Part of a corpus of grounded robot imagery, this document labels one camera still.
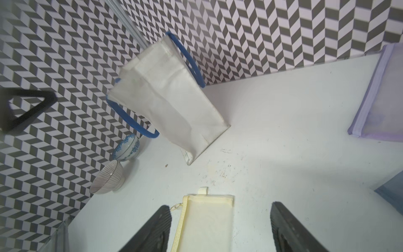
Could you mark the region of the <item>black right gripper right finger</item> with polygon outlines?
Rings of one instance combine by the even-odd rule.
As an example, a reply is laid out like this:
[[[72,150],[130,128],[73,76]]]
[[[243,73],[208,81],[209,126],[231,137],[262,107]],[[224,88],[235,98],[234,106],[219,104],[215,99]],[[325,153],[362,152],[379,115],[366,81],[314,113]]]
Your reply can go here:
[[[270,220],[277,252],[328,252],[281,202],[273,202]]]

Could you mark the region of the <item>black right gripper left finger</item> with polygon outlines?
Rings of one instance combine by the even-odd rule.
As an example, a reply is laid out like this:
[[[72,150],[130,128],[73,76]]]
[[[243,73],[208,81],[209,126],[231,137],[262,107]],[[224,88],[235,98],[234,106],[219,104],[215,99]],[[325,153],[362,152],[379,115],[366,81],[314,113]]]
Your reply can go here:
[[[119,252],[166,252],[171,223],[169,206],[161,206]]]

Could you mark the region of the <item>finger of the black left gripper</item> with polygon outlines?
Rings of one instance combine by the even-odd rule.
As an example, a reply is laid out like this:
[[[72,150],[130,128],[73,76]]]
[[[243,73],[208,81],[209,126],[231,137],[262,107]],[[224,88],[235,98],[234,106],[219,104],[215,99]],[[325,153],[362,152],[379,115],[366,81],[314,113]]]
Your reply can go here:
[[[53,91],[1,88],[1,132],[24,132],[57,101]]]

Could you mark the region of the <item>white canvas bag blue handles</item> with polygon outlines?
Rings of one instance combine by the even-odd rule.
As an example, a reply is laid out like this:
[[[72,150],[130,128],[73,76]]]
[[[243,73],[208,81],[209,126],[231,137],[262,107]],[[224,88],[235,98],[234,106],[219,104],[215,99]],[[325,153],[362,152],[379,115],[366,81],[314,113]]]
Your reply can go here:
[[[138,133],[180,147],[191,165],[230,127],[205,86],[195,60],[168,31],[121,68],[106,101]]]

